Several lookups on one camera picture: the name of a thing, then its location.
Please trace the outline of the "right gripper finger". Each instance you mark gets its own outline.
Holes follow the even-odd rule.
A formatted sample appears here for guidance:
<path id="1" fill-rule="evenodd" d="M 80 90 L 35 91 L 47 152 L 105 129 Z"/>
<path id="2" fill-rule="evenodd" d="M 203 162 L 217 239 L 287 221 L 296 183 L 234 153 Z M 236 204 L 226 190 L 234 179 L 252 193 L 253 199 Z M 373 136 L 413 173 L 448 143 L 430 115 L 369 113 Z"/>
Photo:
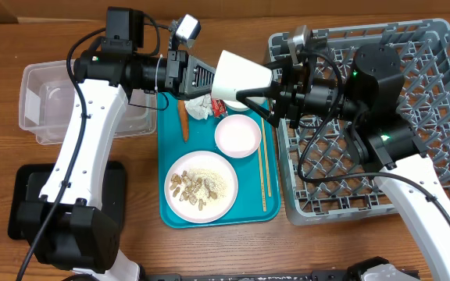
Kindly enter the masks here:
<path id="1" fill-rule="evenodd" d="M 247 97 L 244 100 L 245 105 L 250 108 L 253 112 L 259 115 L 262 119 L 267 121 L 271 126 L 277 128 L 280 123 L 280 114 L 274 109 L 268 109 L 262 105 L 257 104 L 252 100 L 251 97 Z"/>
<path id="2" fill-rule="evenodd" d="M 276 98 L 282 89 L 281 84 L 276 81 L 272 81 L 268 87 L 252 88 L 239 90 L 236 93 L 237 98 L 247 97 L 264 97 L 264 98 Z"/>

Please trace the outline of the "wooden chopstick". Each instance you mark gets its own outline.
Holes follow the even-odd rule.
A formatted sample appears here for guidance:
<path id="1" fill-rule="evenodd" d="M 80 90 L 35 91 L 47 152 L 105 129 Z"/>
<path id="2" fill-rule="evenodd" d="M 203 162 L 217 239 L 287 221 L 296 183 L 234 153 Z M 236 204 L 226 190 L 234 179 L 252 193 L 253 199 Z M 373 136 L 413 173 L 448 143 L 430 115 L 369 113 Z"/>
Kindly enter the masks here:
<path id="1" fill-rule="evenodd" d="M 263 157 L 261 147 L 258 146 L 258 159 L 259 159 L 259 177 L 260 177 L 260 189 L 261 189 L 261 198 L 262 198 L 262 211 L 266 212 L 266 194 L 265 194 L 265 183 L 264 183 L 264 175 L 263 175 Z"/>
<path id="2" fill-rule="evenodd" d="M 266 183 L 267 183 L 267 193 L 268 197 L 272 196 L 271 192 L 271 182 L 270 182 L 270 169 L 269 169 L 269 159 L 268 159 L 268 151 L 267 151 L 267 142 L 266 142 L 266 131 L 265 131 L 265 123 L 264 119 L 261 119 L 261 131 L 262 131 L 262 143 L 263 143 L 263 152 L 265 156 L 265 171 L 266 171 Z"/>

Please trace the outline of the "white bowl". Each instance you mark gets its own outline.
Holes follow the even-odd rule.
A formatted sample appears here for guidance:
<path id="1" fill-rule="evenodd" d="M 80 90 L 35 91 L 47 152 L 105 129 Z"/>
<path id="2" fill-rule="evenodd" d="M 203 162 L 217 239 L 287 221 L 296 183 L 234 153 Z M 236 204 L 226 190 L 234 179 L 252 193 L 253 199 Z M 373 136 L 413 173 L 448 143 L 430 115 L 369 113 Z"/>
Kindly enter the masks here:
<path id="1" fill-rule="evenodd" d="M 246 112 L 249 110 L 248 106 L 239 101 L 225 101 L 224 103 L 229 109 L 235 112 Z"/>

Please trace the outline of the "small pink plate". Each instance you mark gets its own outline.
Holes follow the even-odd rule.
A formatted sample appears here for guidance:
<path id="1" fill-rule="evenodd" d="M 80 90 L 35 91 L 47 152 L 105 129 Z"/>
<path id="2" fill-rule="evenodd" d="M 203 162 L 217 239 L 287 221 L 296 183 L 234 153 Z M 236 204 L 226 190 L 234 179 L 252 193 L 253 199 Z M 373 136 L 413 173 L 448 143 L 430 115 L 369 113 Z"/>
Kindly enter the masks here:
<path id="1" fill-rule="evenodd" d="M 259 148 L 261 131 L 257 122 L 236 114 L 219 121 L 214 140 L 219 150 L 230 158 L 246 158 Z"/>

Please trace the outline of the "white cup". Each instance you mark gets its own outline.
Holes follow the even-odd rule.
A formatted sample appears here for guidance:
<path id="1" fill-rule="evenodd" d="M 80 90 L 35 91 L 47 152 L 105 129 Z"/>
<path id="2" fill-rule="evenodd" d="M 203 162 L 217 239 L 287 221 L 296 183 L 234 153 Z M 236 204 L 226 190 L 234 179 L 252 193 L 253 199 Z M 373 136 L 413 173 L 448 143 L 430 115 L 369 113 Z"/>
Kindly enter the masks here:
<path id="1" fill-rule="evenodd" d="M 238 91 L 269 87 L 272 81 L 271 69 L 223 50 L 213 78 L 211 97 L 238 101 Z"/>

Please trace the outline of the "red snack wrapper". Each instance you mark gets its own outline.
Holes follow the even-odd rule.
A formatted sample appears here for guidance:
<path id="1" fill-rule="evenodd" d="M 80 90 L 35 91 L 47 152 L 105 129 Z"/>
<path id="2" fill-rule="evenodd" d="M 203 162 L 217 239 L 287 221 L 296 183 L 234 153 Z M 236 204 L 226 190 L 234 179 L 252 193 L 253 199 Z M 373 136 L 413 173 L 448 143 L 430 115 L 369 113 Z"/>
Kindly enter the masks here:
<path id="1" fill-rule="evenodd" d="M 220 99 L 211 100 L 212 113 L 215 118 L 223 118 L 228 115 L 227 107 L 224 102 Z"/>

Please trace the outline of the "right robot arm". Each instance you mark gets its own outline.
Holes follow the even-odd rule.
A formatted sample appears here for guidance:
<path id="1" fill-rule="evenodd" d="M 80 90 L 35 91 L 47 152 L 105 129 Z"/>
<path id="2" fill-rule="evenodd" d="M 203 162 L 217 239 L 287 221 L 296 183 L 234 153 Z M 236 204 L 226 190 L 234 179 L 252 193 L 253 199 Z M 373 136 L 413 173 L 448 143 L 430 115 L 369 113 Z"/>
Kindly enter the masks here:
<path id="1" fill-rule="evenodd" d="M 280 81 L 239 90 L 236 98 L 277 126 L 288 119 L 292 128 L 304 116 L 323 123 L 348 123 L 345 143 L 359 177 L 370 178 L 397 209 L 421 250 L 432 276 L 450 280 L 450 200 L 434 163 L 412 124 L 398 111 L 405 83 L 397 52 L 372 43 L 358 48 L 347 76 L 316 77 L 319 59 L 328 54 L 310 41 L 291 56 L 270 62 Z"/>

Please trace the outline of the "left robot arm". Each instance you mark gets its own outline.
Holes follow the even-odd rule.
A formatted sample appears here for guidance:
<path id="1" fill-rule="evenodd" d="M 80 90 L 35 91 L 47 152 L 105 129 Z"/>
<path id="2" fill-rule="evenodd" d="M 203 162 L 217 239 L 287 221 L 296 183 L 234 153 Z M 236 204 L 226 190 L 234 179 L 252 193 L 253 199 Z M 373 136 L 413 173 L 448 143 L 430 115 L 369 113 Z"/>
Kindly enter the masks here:
<path id="1" fill-rule="evenodd" d="M 116 128 L 135 90 L 188 101 L 209 94 L 215 70 L 188 54 L 201 30 L 191 15 L 169 25 L 166 57 L 143 52 L 140 10 L 111 7 L 105 27 L 85 36 L 79 57 L 68 54 L 75 90 L 62 147 L 40 194 L 24 201 L 16 221 L 28 258 L 70 272 L 72 279 L 142 280 L 144 269 L 120 250 L 120 226 L 102 210 L 103 180 Z"/>

